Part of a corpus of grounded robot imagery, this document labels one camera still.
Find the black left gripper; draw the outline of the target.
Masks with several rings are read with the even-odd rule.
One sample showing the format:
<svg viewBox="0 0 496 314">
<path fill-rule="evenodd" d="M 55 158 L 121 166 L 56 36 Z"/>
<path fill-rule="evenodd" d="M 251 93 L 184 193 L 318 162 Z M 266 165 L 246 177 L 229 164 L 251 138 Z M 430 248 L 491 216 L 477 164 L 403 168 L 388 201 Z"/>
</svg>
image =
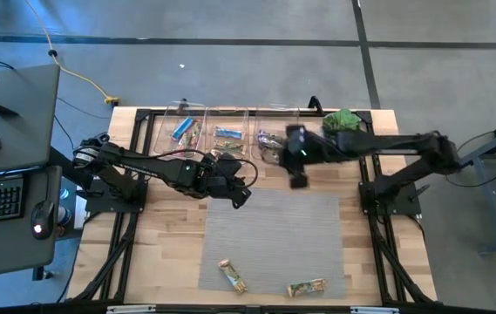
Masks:
<svg viewBox="0 0 496 314">
<path fill-rule="evenodd" d="M 204 156 L 198 164 L 194 195 L 215 199 L 230 199 L 234 209 L 243 206 L 251 196 L 245 181 L 236 174 L 242 164 L 234 157 Z"/>
</svg>

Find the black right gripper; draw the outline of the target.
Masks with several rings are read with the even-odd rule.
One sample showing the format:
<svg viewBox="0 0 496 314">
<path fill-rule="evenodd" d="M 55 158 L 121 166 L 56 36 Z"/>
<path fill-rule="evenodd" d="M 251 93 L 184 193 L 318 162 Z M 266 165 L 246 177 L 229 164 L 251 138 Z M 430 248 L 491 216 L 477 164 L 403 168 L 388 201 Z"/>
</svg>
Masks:
<svg viewBox="0 0 496 314">
<path fill-rule="evenodd" d="M 288 139 L 280 152 L 280 166 L 292 174 L 290 176 L 292 189 L 307 188 L 309 179 L 304 173 L 304 167 L 323 162 L 322 145 L 315 138 L 305 137 L 305 133 L 304 125 L 286 126 Z"/>
</svg>

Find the orange green granola bar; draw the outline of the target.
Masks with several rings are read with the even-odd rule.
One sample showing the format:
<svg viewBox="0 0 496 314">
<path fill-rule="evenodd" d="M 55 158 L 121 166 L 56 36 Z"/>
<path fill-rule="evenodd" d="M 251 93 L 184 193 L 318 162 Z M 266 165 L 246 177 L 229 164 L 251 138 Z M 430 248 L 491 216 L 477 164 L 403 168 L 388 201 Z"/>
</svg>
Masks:
<svg viewBox="0 0 496 314">
<path fill-rule="evenodd" d="M 219 261 L 218 267 L 226 276 L 228 281 L 232 284 L 234 291 L 238 295 L 241 295 L 248 290 L 247 285 L 229 259 L 223 259 Z"/>
<path fill-rule="evenodd" d="M 244 145 L 239 142 L 229 140 L 216 140 L 213 149 L 235 154 L 244 154 Z"/>
<path fill-rule="evenodd" d="M 290 297 L 300 297 L 325 290 L 326 280 L 323 278 L 312 279 L 301 283 L 291 283 L 287 287 Z"/>
</svg>

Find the red green granola bar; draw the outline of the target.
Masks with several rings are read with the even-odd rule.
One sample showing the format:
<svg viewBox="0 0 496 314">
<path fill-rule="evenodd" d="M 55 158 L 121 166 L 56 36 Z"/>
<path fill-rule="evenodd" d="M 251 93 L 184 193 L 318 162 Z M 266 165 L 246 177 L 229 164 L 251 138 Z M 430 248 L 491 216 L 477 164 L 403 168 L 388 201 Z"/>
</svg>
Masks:
<svg viewBox="0 0 496 314">
<path fill-rule="evenodd" d="M 184 133 L 182 135 L 182 137 L 180 138 L 176 149 L 177 150 L 188 149 L 190 147 L 190 143 L 192 141 L 193 136 L 194 136 L 193 131 L 188 131 L 188 132 Z"/>
<path fill-rule="evenodd" d="M 198 120 L 195 120 L 187 132 L 187 144 L 190 147 L 197 147 L 200 139 L 201 130 L 202 130 L 202 123 Z"/>
</svg>

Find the clear plastic bin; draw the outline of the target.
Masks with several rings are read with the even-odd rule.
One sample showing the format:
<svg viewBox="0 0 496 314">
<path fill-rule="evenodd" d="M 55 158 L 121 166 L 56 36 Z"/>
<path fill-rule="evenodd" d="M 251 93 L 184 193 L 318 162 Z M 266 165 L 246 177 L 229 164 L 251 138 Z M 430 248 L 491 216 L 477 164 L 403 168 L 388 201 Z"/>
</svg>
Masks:
<svg viewBox="0 0 496 314">
<path fill-rule="evenodd" d="M 248 146 L 249 146 L 249 111 L 246 107 L 209 107 L 206 110 L 206 128 L 204 135 L 204 143 L 202 148 L 206 153 L 211 153 L 216 158 L 221 156 L 230 156 L 237 159 L 241 164 L 248 160 Z M 239 130 L 244 133 L 242 140 L 235 140 L 229 138 L 216 137 L 214 135 L 214 128 L 223 127 L 227 129 Z M 232 152 L 225 152 L 213 149 L 216 140 L 229 140 L 239 142 L 244 145 L 244 154 L 235 154 Z"/>
<path fill-rule="evenodd" d="M 261 151 L 257 144 L 256 135 L 260 130 L 267 133 L 277 134 L 284 138 L 286 144 L 286 126 L 297 125 L 300 110 L 297 107 L 271 104 L 268 107 L 259 106 L 255 110 L 255 123 L 251 135 L 251 156 L 256 160 L 262 160 Z"/>
<path fill-rule="evenodd" d="M 180 101 L 173 101 L 162 111 L 162 114 L 155 120 L 155 130 L 158 132 L 156 141 L 153 144 L 153 152 L 155 154 L 165 154 L 171 151 L 176 151 L 179 140 L 172 139 L 174 128 L 185 118 L 192 118 L 202 123 L 202 130 L 197 147 L 189 147 L 177 153 L 176 157 L 200 158 L 200 155 L 195 151 L 203 151 L 202 144 L 204 143 L 204 135 L 206 128 L 206 110 L 202 104 L 188 102 L 189 107 L 185 109 L 183 115 L 179 115 L 176 110 Z"/>
</svg>

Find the green plant in white pot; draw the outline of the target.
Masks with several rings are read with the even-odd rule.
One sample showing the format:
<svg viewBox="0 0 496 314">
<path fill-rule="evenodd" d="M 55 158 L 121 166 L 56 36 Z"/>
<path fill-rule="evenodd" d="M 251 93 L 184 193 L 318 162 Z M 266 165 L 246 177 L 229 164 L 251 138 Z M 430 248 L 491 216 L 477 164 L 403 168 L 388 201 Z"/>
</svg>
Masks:
<svg viewBox="0 0 496 314">
<path fill-rule="evenodd" d="M 361 119 L 349 109 L 340 109 L 328 113 L 323 118 L 322 129 L 325 134 L 335 134 L 345 131 L 358 131 Z"/>
</svg>

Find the grey woven placemat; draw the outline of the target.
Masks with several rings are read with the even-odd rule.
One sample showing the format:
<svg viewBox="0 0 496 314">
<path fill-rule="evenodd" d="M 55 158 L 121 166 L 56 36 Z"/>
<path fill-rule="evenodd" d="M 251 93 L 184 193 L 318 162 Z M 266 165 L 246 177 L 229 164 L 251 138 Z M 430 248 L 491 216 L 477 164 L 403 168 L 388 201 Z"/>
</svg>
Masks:
<svg viewBox="0 0 496 314">
<path fill-rule="evenodd" d="M 228 259 L 248 292 L 288 295 L 292 283 L 322 279 L 325 289 L 309 299 L 343 299 L 340 200 L 333 194 L 255 188 L 234 209 L 209 201 L 198 285 L 232 290 L 218 264 Z"/>
</svg>

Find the white adapter box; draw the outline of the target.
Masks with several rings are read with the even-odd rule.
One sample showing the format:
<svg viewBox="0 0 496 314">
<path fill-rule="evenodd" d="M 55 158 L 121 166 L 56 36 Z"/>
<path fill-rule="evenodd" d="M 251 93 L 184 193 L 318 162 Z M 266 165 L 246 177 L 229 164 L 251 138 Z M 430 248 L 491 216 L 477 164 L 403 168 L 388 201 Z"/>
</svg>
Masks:
<svg viewBox="0 0 496 314">
<path fill-rule="evenodd" d="M 80 196 L 76 196 L 75 210 L 74 210 L 74 228 L 82 229 L 85 225 L 85 220 L 88 217 L 86 211 L 87 200 Z"/>
</svg>

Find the white strip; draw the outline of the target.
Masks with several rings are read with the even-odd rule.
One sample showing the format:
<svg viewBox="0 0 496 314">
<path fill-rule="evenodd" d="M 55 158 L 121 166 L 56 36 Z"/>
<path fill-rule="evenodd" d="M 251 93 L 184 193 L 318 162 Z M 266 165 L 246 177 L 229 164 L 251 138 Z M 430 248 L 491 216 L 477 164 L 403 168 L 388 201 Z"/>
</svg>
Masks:
<svg viewBox="0 0 496 314">
<path fill-rule="evenodd" d="M 350 314 L 400 314 L 400 311 L 390 307 L 351 306 Z"/>
<path fill-rule="evenodd" d="M 155 304 L 122 304 L 108 306 L 105 314 L 150 314 L 155 312 Z"/>
</svg>

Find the round blue white container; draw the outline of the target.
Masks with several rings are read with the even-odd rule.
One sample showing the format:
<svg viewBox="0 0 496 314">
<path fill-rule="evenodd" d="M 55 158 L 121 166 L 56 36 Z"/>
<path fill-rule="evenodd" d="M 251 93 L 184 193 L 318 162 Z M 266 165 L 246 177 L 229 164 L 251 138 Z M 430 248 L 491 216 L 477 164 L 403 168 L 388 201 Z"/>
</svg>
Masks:
<svg viewBox="0 0 496 314">
<path fill-rule="evenodd" d="M 72 212 L 64 206 L 58 206 L 57 225 L 66 226 L 72 219 Z"/>
</svg>

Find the black computer mouse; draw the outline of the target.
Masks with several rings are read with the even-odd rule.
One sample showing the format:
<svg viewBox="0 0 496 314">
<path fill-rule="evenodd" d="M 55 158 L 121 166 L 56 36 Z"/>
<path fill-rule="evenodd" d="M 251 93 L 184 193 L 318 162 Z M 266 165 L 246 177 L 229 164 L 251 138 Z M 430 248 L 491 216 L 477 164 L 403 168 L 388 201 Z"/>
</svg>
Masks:
<svg viewBox="0 0 496 314">
<path fill-rule="evenodd" d="M 45 240 L 54 229 L 54 209 L 52 201 L 44 200 L 31 211 L 31 234 L 37 240 Z"/>
</svg>

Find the black desk foot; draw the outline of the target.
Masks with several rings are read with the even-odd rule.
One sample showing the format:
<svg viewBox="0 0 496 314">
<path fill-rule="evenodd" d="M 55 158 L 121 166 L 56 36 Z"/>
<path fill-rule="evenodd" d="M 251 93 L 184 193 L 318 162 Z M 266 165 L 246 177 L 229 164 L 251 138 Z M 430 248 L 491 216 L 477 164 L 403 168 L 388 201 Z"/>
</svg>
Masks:
<svg viewBox="0 0 496 314">
<path fill-rule="evenodd" d="M 47 270 L 44 266 L 39 266 L 33 269 L 31 280 L 42 281 L 52 277 L 54 277 L 54 274 L 51 271 Z"/>
</svg>

